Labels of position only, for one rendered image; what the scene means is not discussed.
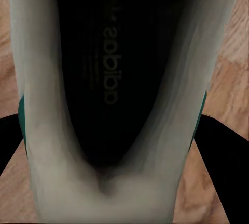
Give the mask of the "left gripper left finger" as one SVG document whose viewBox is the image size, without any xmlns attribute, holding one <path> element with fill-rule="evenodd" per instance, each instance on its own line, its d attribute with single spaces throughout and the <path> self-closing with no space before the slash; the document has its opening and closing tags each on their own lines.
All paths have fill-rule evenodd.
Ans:
<svg viewBox="0 0 249 224">
<path fill-rule="evenodd" d="M 0 175 L 22 139 L 18 114 L 0 118 Z"/>
</svg>

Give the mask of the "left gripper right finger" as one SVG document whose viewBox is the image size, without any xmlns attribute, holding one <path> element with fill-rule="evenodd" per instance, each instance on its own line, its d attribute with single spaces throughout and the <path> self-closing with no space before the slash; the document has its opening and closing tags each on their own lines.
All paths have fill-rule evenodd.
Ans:
<svg viewBox="0 0 249 224">
<path fill-rule="evenodd" d="M 249 224 L 249 141 L 203 114 L 194 139 L 230 224 Z"/>
</svg>

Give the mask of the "gym shoe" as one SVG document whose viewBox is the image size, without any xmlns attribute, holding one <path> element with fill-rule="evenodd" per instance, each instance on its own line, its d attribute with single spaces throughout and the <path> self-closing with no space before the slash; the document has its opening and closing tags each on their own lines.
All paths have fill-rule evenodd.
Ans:
<svg viewBox="0 0 249 224">
<path fill-rule="evenodd" d="M 9 0 L 39 224 L 173 224 L 236 0 Z"/>
</svg>

